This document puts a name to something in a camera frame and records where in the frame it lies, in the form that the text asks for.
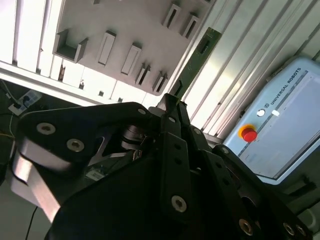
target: power strip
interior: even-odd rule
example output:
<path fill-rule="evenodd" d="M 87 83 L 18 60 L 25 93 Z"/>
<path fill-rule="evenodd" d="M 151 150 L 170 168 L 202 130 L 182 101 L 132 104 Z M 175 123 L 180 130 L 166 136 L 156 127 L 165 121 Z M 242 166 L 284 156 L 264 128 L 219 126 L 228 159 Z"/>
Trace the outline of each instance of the power strip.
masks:
<path fill-rule="evenodd" d="M 35 90 L 29 90 L 25 95 L 20 97 L 17 101 L 21 105 L 20 108 L 16 108 L 14 104 L 8 107 L 8 109 L 13 112 L 15 115 L 21 115 L 25 110 L 27 110 L 32 104 L 36 103 L 42 94 Z"/>

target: red emergency stop button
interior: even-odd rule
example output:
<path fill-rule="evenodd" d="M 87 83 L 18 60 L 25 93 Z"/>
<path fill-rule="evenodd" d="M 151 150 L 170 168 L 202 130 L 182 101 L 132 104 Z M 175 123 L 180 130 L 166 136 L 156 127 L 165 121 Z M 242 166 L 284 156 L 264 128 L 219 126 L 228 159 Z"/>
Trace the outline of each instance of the red emergency stop button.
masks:
<path fill-rule="evenodd" d="M 257 132 L 252 127 L 245 128 L 241 132 L 241 137 L 247 143 L 251 143 L 254 140 L 256 140 L 257 136 L 258 136 Z"/>

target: bolt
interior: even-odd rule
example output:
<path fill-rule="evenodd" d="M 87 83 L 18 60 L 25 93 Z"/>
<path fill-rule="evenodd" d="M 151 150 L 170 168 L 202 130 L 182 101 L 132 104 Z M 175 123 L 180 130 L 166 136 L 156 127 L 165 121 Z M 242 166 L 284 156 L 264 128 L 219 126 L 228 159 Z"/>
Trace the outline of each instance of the bolt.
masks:
<path fill-rule="evenodd" d="M 295 226 L 303 236 L 306 236 L 306 232 L 301 226 L 299 225 L 295 225 Z"/>
<path fill-rule="evenodd" d="M 291 236 L 295 235 L 295 231 L 292 229 L 292 227 L 288 223 L 284 222 L 283 227 Z"/>
<path fill-rule="evenodd" d="M 172 204 L 173 208 L 180 213 L 184 213 L 187 210 L 186 201 L 178 195 L 174 195 L 171 198 L 171 204 Z"/>
<path fill-rule="evenodd" d="M 229 154 L 229 150 L 226 149 L 225 147 L 222 147 L 221 150 L 222 150 L 225 154 Z"/>
<path fill-rule="evenodd" d="M 42 122 L 36 126 L 36 130 L 43 135 L 50 135 L 56 131 L 56 128 L 51 123 Z"/>
<path fill-rule="evenodd" d="M 141 113 L 141 114 L 143 114 L 143 115 L 145 115 L 145 114 L 146 114 L 146 111 L 145 111 L 145 110 L 143 110 L 143 109 L 141 109 L 141 108 L 139 108 L 139 109 L 138 109 L 138 112 L 139 112 L 139 113 Z"/>
<path fill-rule="evenodd" d="M 169 117 L 169 120 L 170 120 L 171 122 L 173 122 L 173 123 L 176 122 L 176 120 L 175 120 L 173 117 Z"/>
<path fill-rule="evenodd" d="M 242 231 L 249 235 L 249 236 L 252 236 L 253 234 L 253 229 L 250 225 L 250 223 L 247 221 L 247 220 L 244 220 L 244 219 L 240 219 L 239 220 L 239 226 L 240 228 L 242 229 Z"/>
<path fill-rule="evenodd" d="M 66 146 L 68 149 L 70 149 L 71 151 L 74 151 L 76 153 L 81 152 L 84 148 L 85 145 L 82 141 L 78 140 L 78 139 L 69 139 L 66 142 Z"/>
<path fill-rule="evenodd" d="M 201 131 L 200 131 L 198 128 L 194 128 L 193 131 L 194 131 L 196 134 L 198 134 L 198 135 L 201 134 Z"/>

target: cable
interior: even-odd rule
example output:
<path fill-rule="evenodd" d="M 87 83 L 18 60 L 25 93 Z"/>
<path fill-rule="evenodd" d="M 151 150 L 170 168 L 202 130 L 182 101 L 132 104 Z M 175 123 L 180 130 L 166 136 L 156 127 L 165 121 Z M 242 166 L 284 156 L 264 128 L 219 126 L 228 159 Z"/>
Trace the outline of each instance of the cable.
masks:
<path fill-rule="evenodd" d="M 8 94 L 10 95 L 10 97 L 17 103 L 18 102 L 17 99 L 15 99 L 15 97 L 11 94 L 11 92 L 10 92 L 9 88 L 7 87 L 7 84 L 5 83 L 5 81 L 3 79 L 1 79 L 1 81 L 2 81 L 5 89 L 7 90 Z"/>
<path fill-rule="evenodd" d="M 0 133 L 0 136 L 4 136 L 4 137 L 11 138 L 11 139 L 15 139 L 14 136 L 10 136 L 9 134 L 5 134 L 5 133 Z"/>
<path fill-rule="evenodd" d="M 13 119 L 13 118 L 14 118 L 14 116 L 12 115 L 11 118 L 10 118 L 10 123 L 9 123 L 9 131 L 10 131 L 11 135 L 12 135 L 13 137 L 15 137 L 15 135 L 12 133 L 12 130 L 11 130 L 11 124 L 12 124 L 12 119 Z"/>
<path fill-rule="evenodd" d="M 14 115 L 12 113 L 0 113 L 0 117 L 1 116 L 13 116 L 13 117 L 19 118 L 17 115 Z"/>
<path fill-rule="evenodd" d="M 28 227 L 28 231 L 26 232 L 25 240 L 28 240 L 28 235 L 29 235 L 29 232 L 30 232 L 31 224 L 32 224 L 32 221 L 34 219 L 34 216 L 35 216 L 35 213 L 36 213 L 37 209 L 38 209 L 38 207 L 36 206 L 34 211 L 33 211 L 33 213 L 32 213 L 31 220 L 30 220 L 29 227 Z"/>

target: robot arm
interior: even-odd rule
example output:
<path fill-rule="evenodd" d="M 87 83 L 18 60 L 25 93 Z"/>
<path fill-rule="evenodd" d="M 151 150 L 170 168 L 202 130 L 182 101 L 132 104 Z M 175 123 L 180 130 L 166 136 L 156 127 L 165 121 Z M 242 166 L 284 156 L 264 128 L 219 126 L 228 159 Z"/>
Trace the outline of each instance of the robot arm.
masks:
<path fill-rule="evenodd" d="M 211 148 L 186 105 L 138 103 L 26 114 L 6 178 L 43 209 L 48 240 L 312 239 L 307 227 L 226 146 Z M 88 165 L 124 167 L 87 182 Z"/>

